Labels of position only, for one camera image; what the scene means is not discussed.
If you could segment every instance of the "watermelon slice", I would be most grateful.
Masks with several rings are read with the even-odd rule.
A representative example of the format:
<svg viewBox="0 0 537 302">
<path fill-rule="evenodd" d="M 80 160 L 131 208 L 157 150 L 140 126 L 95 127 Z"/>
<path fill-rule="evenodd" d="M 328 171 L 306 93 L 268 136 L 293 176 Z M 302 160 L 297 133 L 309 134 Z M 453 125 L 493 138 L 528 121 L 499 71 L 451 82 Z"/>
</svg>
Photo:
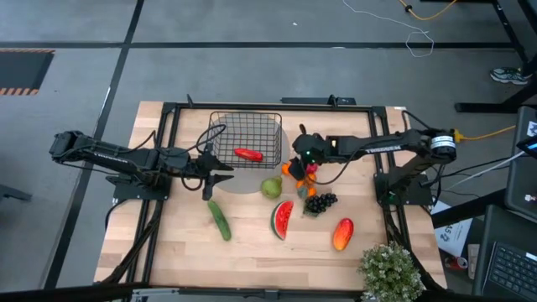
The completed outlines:
<svg viewBox="0 0 537 302">
<path fill-rule="evenodd" d="M 279 239 L 284 240 L 287 234 L 287 225 L 293 210 L 293 201 L 287 200 L 280 202 L 272 211 L 270 217 L 270 228 Z"/>
</svg>

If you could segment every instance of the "robotic arm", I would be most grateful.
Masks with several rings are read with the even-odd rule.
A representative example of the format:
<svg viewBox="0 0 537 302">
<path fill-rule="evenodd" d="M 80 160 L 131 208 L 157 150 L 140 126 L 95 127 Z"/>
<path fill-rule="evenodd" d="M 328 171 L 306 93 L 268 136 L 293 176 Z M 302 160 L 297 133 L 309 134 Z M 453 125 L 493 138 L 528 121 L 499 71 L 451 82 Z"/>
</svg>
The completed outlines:
<svg viewBox="0 0 537 302">
<path fill-rule="evenodd" d="M 400 200 L 408 200 L 408 188 L 422 171 L 434 164 L 449 164 L 456 159 L 453 132 L 447 130 L 410 129 L 376 138 L 327 136 L 325 139 L 319 133 L 306 134 L 304 125 L 300 125 L 300 131 L 302 134 L 293 142 L 293 149 L 299 157 L 291 159 L 289 167 L 289 172 L 297 180 L 306 177 L 305 168 L 308 164 L 338 163 L 345 164 L 343 168 L 345 169 L 351 161 L 358 160 L 367 154 L 399 150 L 416 153 L 416 156 L 404 166 L 395 167 L 387 174 L 374 175 L 377 198 L 380 202 L 388 204 L 396 203 L 393 200 L 394 195 Z M 430 198 L 424 202 L 430 204 Z"/>
<path fill-rule="evenodd" d="M 207 143 L 201 155 L 191 159 L 188 150 L 182 148 L 129 149 L 96 140 L 80 131 L 66 131 L 55 135 L 49 153 L 59 164 L 84 160 L 117 171 L 118 175 L 107 176 L 107 180 L 117 189 L 123 188 L 122 196 L 114 194 L 119 199 L 167 199 L 170 177 L 180 177 L 189 190 L 200 189 L 205 181 L 203 200 L 209 200 L 213 185 L 233 177 L 211 175 L 214 169 L 233 170 L 211 155 L 211 149 L 212 143 Z M 184 178 L 198 179 L 200 185 L 190 188 L 186 186 Z M 150 198 L 155 194 L 161 195 L 161 198 Z"/>
</svg>

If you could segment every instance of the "wooden board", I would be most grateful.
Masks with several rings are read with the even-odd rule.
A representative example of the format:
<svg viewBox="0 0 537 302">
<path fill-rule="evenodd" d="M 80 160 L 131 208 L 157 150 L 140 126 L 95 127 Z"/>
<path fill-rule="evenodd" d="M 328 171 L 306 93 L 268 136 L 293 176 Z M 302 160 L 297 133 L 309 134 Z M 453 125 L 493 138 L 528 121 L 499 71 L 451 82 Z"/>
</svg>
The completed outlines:
<svg viewBox="0 0 537 302">
<path fill-rule="evenodd" d="M 162 102 L 141 102 L 134 123 L 130 147 L 141 143 L 159 125 Z M 388 107 L 391 132 L 402 131 L 400 110 Z M 180 113 L 175 146 L 193 145 L 208 124 L 211 110 L 183 109 Z M 367 116 L 356 112 L 278 112 L 289 143 L 300 134 L 299 124 L 308 132 L 326 135 L 370 134 Z M 398 165 L 414 155 L 395 154 Z M 339 164 L 323 165 L 318 180 L 330 180 L 341 169 Z M 331 190 L 339 202 L 317 218 L 302 215 L 303 201 L 296 195 L 295 182 L 284 177 L 279 200 L 293 200 L 285 241 L 269 228 L 269 218 L 277 201 L 260 192 L 233 194 L 215 188 L 218 202 L 232 229 L 232 240 L 224 242 L 200 191 L 188 191 L 179 180 L 173 183 L 159 229 L 150 283 L 163 286 L 230 287 L 262 289 L 361 290 L 363 276 L 357 272 L 362 252 L 386 242 L 380 207 L 373 188 L 374 158 L 364 156 L 352 162 L 334 184 L 318 190 Z M 141 202 L 131 200 L 111 215 L 102 246 L 95 280 L 104 279 L 125 256 L 133 242 Z M 435 281 L 446 286 L 440 254 L 430 217 L 418 206 L 406 206 L 411 244 L 417 257 Z M 344 217 L 351 218 L 355 232 L 348 247 L 336 251 L 331 234 Z M 136 280 L 141 279 L 145 251 L 138 260 Z"/>
</svg>

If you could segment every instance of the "potted plant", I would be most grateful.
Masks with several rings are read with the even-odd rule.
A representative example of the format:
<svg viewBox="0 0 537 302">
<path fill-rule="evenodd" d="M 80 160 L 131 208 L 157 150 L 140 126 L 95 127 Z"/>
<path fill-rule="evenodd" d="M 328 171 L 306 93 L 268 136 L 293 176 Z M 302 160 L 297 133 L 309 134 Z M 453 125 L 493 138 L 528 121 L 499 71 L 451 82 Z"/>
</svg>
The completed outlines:
<svg viewBox="0 0 537 302">
<path fill-rule="evenodd" d="M 411 302 L 424 289 L 410 252 L 394 242 L 365 251 L 358 270 L 365 279 L 362 300 Z"/>
</svg>

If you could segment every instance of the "cucumber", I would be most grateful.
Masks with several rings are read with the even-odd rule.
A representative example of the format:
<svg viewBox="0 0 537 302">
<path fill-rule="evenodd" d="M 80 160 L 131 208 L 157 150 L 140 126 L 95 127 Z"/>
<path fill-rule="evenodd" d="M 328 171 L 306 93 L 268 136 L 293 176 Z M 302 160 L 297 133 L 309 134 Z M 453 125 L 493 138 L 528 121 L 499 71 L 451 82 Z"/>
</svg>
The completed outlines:
<svg viewBox="0 0 537 302">
<path fill-rule="evenodd" d="M 226 217 L 224 217 L 222 210 L 220 210 L 220 207 L 213 200 L 209 200 L 207 202 L 207 205 L 211 210 L 212 217 L 215 219 L 216 225 L 220 230 L 222 238 L 225 241 L 230 241 L 232 239 L 232 232 L 229 229 L 229 225 L 227 224 Z"/>
</svg>

